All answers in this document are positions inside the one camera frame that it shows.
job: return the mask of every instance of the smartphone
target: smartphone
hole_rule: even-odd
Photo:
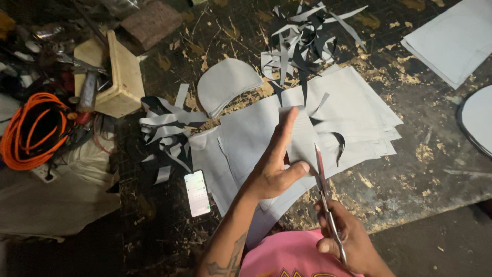
[[[203,178],[203,171],[198,170],[184,177],[191,216],[196,217],[210,212],[209,196],[205,186],[205,179]]]

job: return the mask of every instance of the dirty table surface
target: dirty table surface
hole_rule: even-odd
[[[460,101],[492,83],[489,57],[467,81],[453,90],[400,45],[403,36],[453,6],[456,0],[324,1],[342,14],[366,4],[347,19],[366,43],[367,53],[337,24],[337,63],[353,66],[403,120],[402,139],[392,141],[397,155],[367,160],[329,179],[331,196],[360,217],[370,233],[492,198],[492,162],[478,153],[456,125]],[[203,110],[196,94],[200,76],[225,58],[238,58],[260,71],[266,51],[272,8],[296,10],[298,1],[209,0],[194,8],[177,5],[184,24],[141,56],[146,95],[174,102],[181,83],[189,83],[187,110]],[[297,80],[290,80],[293,86]],[[265,84],[236,97],[223,114],[242,109],[273,94]],[[183,181],[174,171],[168,182],[142,187],[139,167],[147,153],[139,147],[138,118],[128,115],[117,126],[121,150],[120,188],[125,221],[125,266],[129,274],[179,275],[196,264],[202,244],[212,235],[220,215],[212,211],[192,218]],[[220,124],[208,121],[200,130]],[[271,232],[317,227],[316,188],[306,192]]]

